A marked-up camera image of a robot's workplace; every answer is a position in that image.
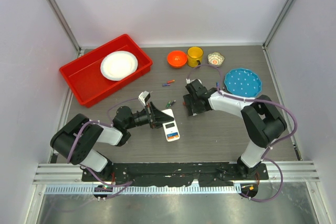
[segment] gray floor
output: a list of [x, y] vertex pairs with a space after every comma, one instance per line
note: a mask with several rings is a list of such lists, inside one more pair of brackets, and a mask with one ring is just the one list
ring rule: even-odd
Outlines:
[[[144, 91], [151, 92], [151, 101], [158, 109], [163, 110], [169, 100], [176, 100], [172, 107], [180, 131], [181, 138], [175, 142], [167, 142], [162, 129], [150, 129], [148, 125], [131, 129], [131, 138], [122, 147], [96, 144], [95, 149], [114, 162], [212, 162], [235, 161], [245, 150], [249, 141], [243, 121], [230, 114], [209, 111], [204, 114], [187, 117], [182, 105], [182, 96], [187, 94], [185, 78], [191, 68], [186, 65], [182, 69], [173, 69], [166, 62], [166, 56], [173, 50], [187, 51], [187, 48], [145, 48], [144, 51], [153, 60], [149, 73], [114, 93], [93, 107], [87, 109], [73, 99], [69, 117], [82, 113], [92, 120], [108, 122], [106, 110], [116, 103], [136, 98]], [[227, 46], [203, 47], [204, 55], [218, 51], [225, 56], [220, 67], [226, 74], [234, 68], [248, 68], [257, 73], [263, 82], [262, 94], [278, 101], [274, 84], [261, 46]], [[191, 78], [201, 79], [208, 89], [216, 85], [219, 76], [214, 69], [203, 67], [197, 69]], [[162, 87], [162, 83], [175, 79], [170, 87]], [[141, 110], [138, 101], [126, 104], [133, 111]], [[291, 140], [279, 143], [268, 157], [276, 161], [297, 160]], [[58, 163], [65, 162], [62, 157]]]
[[[279, 183], [261, 183], [256, 198], [269, 198], [278, 187]], [[92, 199], [92, 195], [45, 195], [37, 223], [318, 223], [306, 183], [285, 183], [281, 194], [267, 203], [238, 194], [120, 195], [87, 203]]]

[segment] yellow mug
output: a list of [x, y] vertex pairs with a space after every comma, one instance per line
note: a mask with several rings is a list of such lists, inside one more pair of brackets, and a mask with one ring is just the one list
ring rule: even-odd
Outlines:
[[203, 57], [203, 50], [200, 47], [191, 47], [187, 52], [187, 64], [194, 68], [201, 64]]

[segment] white digital scale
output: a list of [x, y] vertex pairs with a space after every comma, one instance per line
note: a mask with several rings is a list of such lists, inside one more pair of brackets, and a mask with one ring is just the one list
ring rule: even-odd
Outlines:
[[[172, 109], [163, 110], [162, 112], [174, 117]], [[164, 130], [164, 135], [168, 142], [180, 139], [180, 133], [179, 130], [177, 129], [175, 120], [169, 123], [163, 123], [162, 126]]]

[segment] wooden tabletop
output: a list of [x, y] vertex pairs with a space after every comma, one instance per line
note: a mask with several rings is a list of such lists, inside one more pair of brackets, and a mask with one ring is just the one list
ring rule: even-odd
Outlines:
[[[247, 68], [257, 73], [263, 82], [261, 94], [268, 95], [273, 101], [278, 102], [274, 84], [266, 63], [261, 46], [225, 46], [202, 47], [204, 57], [202, 63], [207, 63], [207, 55], [218, 51], [225, 56], [225, 61], [220, 67], [223, 74], [234, 68]], [[82, 113], [92, 120], [109, 122], [106, 111], [116, 103], [130, 98], [137, 98], [146, 90], [151, 92], [151, 100], [159, 110], [164, 110], [169, 100], [176, 100], [171, 107], [181, 138], [174, 142], [167, 142], [163, 129], [151, 129], [148, 125], [130, 129], [131, 137], [122, 147], [107, 144], [95, 145], [95, 150], [111, 159], [113, 162], [214, 162], [236, 161], [244, 152], [249, 137], [241, 118], [221, 111], [208, 111], [203, 114], [188, 117], [183, 106], [182, 96], [188, 94], [186, 76], [192, 69], [185, 65], [181, 69], [171, 68], [166, 56], [173, 50], [187, 51], [186, 47], [180, 48], [144, 48], [144, 51], [153, 60], [151, 71], [135, 80], [122, 90], [92, 106], [80, 106], [73, 98], [68, 120], [76, 114]], [[208, 67], [197, 69], [191, 79], [200, 79], [208, 89], [215, 87], [219, 81], [216, 70]], [[169, 87], [162, 84], [175, 79]], [[139, 101], [128, 102], [133, 112], [142, 110]], [[277, 161], [297, 160], [291, 140], [283, 141], [270, 151], [268, 157]], [[64, 158], [59, 157], [58, 163], [63, 163]]]

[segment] device display screen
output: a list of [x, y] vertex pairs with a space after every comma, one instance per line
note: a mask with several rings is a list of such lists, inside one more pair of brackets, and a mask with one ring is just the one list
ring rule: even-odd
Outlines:
[[175, 126], [174, 123], [170, 123], [170, 124], [165, 125], [166, 129], [169, 129], [169, 128], [174, 127], [174, 126]]

